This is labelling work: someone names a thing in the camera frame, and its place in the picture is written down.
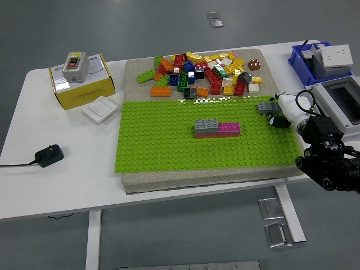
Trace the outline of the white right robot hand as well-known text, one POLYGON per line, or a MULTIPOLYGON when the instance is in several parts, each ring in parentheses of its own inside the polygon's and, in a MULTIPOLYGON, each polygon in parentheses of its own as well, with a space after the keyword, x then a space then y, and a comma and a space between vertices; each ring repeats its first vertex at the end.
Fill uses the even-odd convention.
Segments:
POLYGON ((305 112, 311 107, 308 98, 283 93, 275 95, 270 100, 277 100, 283 116, 274 116, 270 113, 268 115, 269 124, 276 128, 288 128, 293 124, 296 130, 300 132, 309 119, 309 115, 305 112))

